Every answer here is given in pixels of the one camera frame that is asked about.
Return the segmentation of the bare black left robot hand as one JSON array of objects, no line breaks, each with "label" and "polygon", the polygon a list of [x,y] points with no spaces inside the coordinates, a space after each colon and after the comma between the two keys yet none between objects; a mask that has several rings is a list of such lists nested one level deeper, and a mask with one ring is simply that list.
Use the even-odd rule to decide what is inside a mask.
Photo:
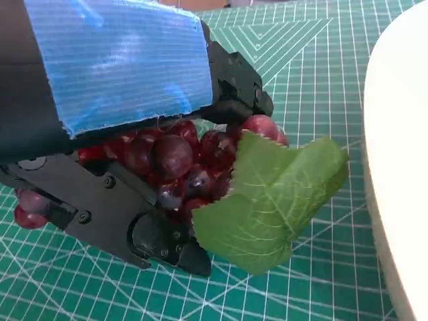
[{"label": "bare black left robot hand", "polygon": [[138,268],[157,259],[207,277],[211,263],[141,174],[78,151],[131,130],[271,116],[260,75],[195,14],[154,1],[1,2],[1,182],[16,222],[51,223]]}]

